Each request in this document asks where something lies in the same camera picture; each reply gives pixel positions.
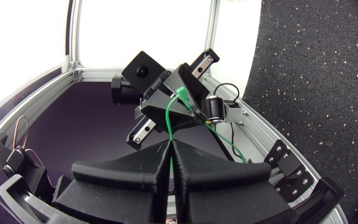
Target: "black panel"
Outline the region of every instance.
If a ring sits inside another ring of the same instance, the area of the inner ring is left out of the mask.
[[[358,1],[262,1],[244,101],[358,208]]]
[[[49,73],[48,75],[44,75],[42,78],[33,82],[31,85],[27,86],[25,89],[13,96],[13,98],[11,98],[2,107],[0,107],[0,121],[26,97],[31,95],[35,90],[38,90],[41,86],[43,86],[44,84],[46,84],[60,74],[62,74],[62,68],[58,68]]]

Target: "black bracket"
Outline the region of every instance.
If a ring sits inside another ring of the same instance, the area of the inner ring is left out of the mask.
[[[274,186],[287,202],[296,200],[314,182],[314,178],[306,171],[304,165],[281,140],[276,141],[264,162],[270,164],[272,169],[278,167],[284,175],[284,178]]]

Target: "black cable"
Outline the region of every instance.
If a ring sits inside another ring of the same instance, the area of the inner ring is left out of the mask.
[[[215,88],[215,90],[214,90],[214,95],[216,94],[216,90],[217,90],[220,86],[223,86],[223,85],[230,85],[230,86],[234,86],[234,88],[236,88],[236,90],[237,90],[237,97],[235,97],[235,99],[233,100],[233,102],[235,102],[236,99],[238,99],[239,96],[240,96],[240,90],[239,90],[234,84],[232,84],[232,83],[222,83],[222,84],[219,84],[219,85]]]
[[[233,124],[230,123],[230,126],[231,126],[231,144],[234,144],[234,130],[233,130]],[[234,150],[234,147],[232,146],[231,147],[231,150],[233,150],[233,153],[235,156],[237,156],[238,158],[241,158],[241,156],[239,156],[236,151]]]

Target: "white backdrop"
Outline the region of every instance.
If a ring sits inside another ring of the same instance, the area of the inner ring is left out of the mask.
[[[64,63],[67,0],[0,0],[0,101]]]
[[[126,65],[143,50],[164,68],[191,64],[204,50],[211,0],[83,0],[80,61]]]
[[[240,97],[246,89],[255,54],[260,5],[260,0],[221,0],[219,6],[214,51],[221,60],[211,66],[211,74],[221,83],[235,84]]]

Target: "black foam pad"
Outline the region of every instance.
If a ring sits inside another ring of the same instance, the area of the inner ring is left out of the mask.
[[[358,1],[262,1],[243,97],[358,208]]]

